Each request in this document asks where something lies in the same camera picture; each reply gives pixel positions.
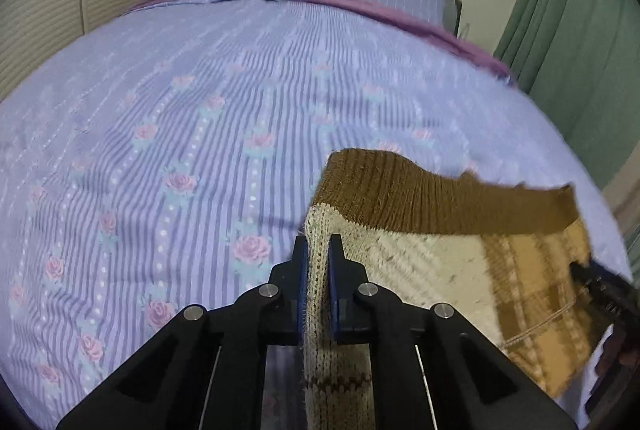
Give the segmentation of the person's right hand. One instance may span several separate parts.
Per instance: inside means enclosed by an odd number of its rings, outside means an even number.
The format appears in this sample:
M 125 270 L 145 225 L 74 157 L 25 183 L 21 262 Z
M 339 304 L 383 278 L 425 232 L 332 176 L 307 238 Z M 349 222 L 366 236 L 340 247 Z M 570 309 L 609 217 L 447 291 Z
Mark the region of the person's right hand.
M 602 353 L 594 370 L 598 378 L 606 375 L 614 364 L 634 368 L 639 364 L 639 344 L 629 342 L 626 330 L 615 325 L 611 335 L 606 338 L 602 346 Z

